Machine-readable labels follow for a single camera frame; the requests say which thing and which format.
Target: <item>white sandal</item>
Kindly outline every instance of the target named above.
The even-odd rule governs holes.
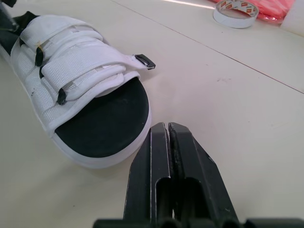
[[[83,21],[27,14],[20,34],[0,33],[0,54],[21,80],[48,136],[88,168],[126,159],[151,125],[136,70],[155,64],[144,55],[120,53]]]

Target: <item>black buckle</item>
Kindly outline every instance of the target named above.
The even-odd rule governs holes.
[[[36,49],[35,65],[38,67],[42,66],[43,58],[44,58],[43,51],[40,47],[38,47]]]
[[[143,54],[134,55],[134,56],[138,61],[144,64],[148,68],[148,70],[152,70],[155,68],[155,64],[147,56]]]
[[[67,95],[63,88],[59,89],[57,103],[60,105],[64,105],[66,102]]]

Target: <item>white strap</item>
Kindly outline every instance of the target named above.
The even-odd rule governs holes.
[[[69,89],[66,88],[66,86],[63,87],[63,90],[66,93],[66,100],[70,101],[78,99],[99,82],[106,80],[113,75],[122,74],[125,70],[126,68],[124,66],[115,65],[87,72],[73,81],[73,84],[76,85],[75,89]]]
[[[41,84],[45,86],[45,88],[48,90],[50,97],[53,98],[54,102],[58,98],[58,93],[53,89],[53,87],[49,84],[49,82],[43,77],[41,79]]]
[[[138,79],[141,77],[137,71],[126,72],[123,75],[123,79],[124,80],[123,80],[122,84],[120,84],[117,87],[114,87],[114,88],[111,88],[111,89],[107,89],[105,92],[100,93],[96,97],[101,97],[101,96],[105,96],[107,94],[110,94],[111,92],[113,92],[114,90],[116,90],[118,87],[122,86],[123,84],[127,83],[128,81],[130,81],[132,78],[135,78],[135,77],[137,77]]]
[[[43,85],[39,85],[35,89],[35,92],[33,92],[30,96],[35,109],[39,114],[42,114],[47,109],[53,107],[56,102],[54,101],[53,97],[50,96],[48,89]]]
[[[67,43],[63,44],[60,46],[60,48],[58,48],[56,50],[56,52],[52,55],[52,57],[50,58],[50,62],[57,59],[58,57],[60,57],[65,51],[67,51],[68,49],[70,49],[73,46],[79,46],[82,45],[83,43],[93,43],[96,42],[95,38],[92,37],[79,37],[77,39],[73,39],[71,41],[68,41]]]
[[[77,43],[75,43],[78,44],[80,38],[95,38],[100,41],[103,40],[103,37],[96,31],[81,31],[72,33],[61,39],[58,43],[50,45],[46,48],[42,48],[44,59],[49,59],[58,50],[59,47],[61,47],[63,44],[67,43],[70,40],[73,40],[74,42],[78,41]]]
[[[35,53],[32,52],[26,45],[19,45],[19,39],[14,45],[11,52],[11,63],[15,74],[20,78],[22,82],[35,68]]]
[[[125,64],[135,69],[146,66],[132,56],[126,56],[116,49],[103,44],[88,46],[59,57],[42,68],[42,74],[55,89],[59,91],[67,83],[97,67]]]
[[[85,107],[93,98],[95,98],[100,93],[107,91],[111,88],[119,87],[119,85],[121,85],[122,83],[124,83],[124,76],[122,74],[114,75],[92,87],[79,99],[74,101],[68,101],[64,105],[57,104],[53,109],[58,109],[58,113],[61,114],[58,115],[57,118],[54,118],[54,120],[48,123],[47,134],[51,137],[54,134],[56,128],[58,128],[63,123],[65,123],[73,116],[75,116],[78,112],[80,112],[80,110],[82,110],[83,107]],[[73,102],[75,102],[75,104],[66,111],[65,110],[66,106],[69,105],[69,103],[73,103]]]
[[[20,38],[32,50],[36,50],[37,47],[54,35],[75,25],[87,25],[87,23],[65,16],[40,16],[31,21],[31,23],[22,31]]]

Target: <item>strap buckle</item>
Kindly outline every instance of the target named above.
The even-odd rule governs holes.
[[[155,68],[155,64],[147,56],[140,54],[134,55],[134,57],[142,64],[144,64],[148,68],[148,70],[152,70]]]
[[[58,98],[57,98],[57,103],[59,105],[64,105],[66,102],[66,98],[67,98],[67,94],[65,93],[65,91],[63,90],[63,88],[61,88],[58,92]]]

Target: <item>black clamp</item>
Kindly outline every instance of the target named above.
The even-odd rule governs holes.
[[[185,126],[151,128],[130,168],[122,220],[93,228],[304,228],[301,219],[241,224],[217,165]]]
[[[156,65],[147,56],[140,54],[140,55],[134,55],[134,57],[142,64],[144,64],[148,68],[148,70],[155,69]]]

